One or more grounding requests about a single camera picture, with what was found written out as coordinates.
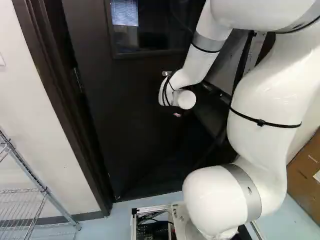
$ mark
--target floor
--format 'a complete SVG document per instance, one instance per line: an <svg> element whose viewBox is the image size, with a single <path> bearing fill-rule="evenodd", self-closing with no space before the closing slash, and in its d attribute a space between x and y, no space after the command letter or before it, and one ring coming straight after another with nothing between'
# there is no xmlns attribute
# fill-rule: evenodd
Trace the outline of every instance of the floor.
<svg viewBox="0 0 320 240"><path fill-rule="evenodd" d="M82 230L76 240L130 240L131 208L170 204L183 199L181 192L137 200L118 202L113 205L108 218L82 222ZM265 216L256 221L264 240L319 240L320 227L289 196L275 214ZM250 224L246 224L252 240L259 240Z"/></svg>

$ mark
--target wall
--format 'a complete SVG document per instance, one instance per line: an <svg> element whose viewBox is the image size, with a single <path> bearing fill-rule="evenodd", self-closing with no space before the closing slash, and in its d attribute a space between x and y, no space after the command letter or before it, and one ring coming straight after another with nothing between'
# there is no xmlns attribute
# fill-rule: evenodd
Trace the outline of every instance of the wall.
<svg viewBox="0 0 320 240"><path fill-rule="evenodd" d="M100 208L51 106L11 0L0 1L0 126L71 213ZM33 187L15 162L0 163L0 189ZM46 216L57 212L50 207Z"/></svg>

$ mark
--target brown door frame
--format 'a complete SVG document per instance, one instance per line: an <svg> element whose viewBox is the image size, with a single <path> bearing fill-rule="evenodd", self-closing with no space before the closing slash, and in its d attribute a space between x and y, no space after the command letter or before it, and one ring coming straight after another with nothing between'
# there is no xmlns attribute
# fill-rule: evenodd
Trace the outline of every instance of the brown door frame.
<svg viewBox="0 0 320 240"><path fill-rule="evenodd" d="M97 200L102 214L108 216L114 201L113 191L99 150L89 116L77 100L74 79L64 71L63 62L43 0L12 0L25 41L42 84L51 101L83 174Z"/></svg>

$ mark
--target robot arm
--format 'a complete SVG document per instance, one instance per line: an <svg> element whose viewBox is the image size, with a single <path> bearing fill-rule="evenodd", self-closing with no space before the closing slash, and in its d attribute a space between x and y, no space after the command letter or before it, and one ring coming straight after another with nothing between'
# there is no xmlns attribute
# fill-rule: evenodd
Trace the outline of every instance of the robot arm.
<svg viewBox="0 0 320 240"><path fill-rule="evenodd" d="M159 96L160 104L192 108L194 94L179 88L202 81L218 54L213 46L232 28L279 33L270 53L244 76L232 98L227 135L238 159L198 169L183 183L190 219L207 239L230 239L239 225L281 206L287 152L320 87L319 15L320 0L207 0L183 68L163 81L168 102ZM203 51L209 46L198 41L203 37L214 43L212 52ZM172 88L166 89L166 82Z"/></svg>

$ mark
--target metal frame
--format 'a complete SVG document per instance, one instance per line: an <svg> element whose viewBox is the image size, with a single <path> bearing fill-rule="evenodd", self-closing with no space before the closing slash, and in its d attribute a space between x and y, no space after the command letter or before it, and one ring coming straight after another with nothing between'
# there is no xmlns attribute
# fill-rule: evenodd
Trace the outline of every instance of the metal frame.
<svg viewBox="0 0 320 240"><path fill-rule="evenodd" d="M171 209L170 204L165 205L156 205L156 206L147 206L140 208L132 208L131 209L131 240L137 240L137 221L139 215L152 214L153 217L156 217L164 212L168 212Z"/></svg>
<svg viewBox="0 0 320 240"><path fill-rule="evenodd" d="M32 171L31 167L24 160L22 155L16 150L15 146L12 143L11 138L8 138L3 130L0 129L0 142L1 145L5 145L5 148L9 149L10 155L19 165L19 167L24 171L24 173L31 179L31 181L37 186L40 192L43 194L46 199L48 199L52 205L75 227L76 230L81 230L81 225L79 222L75 221L72 216L67 212L67 210L60 204L60 202L53 195L51 190L46 186Z"/></svg>

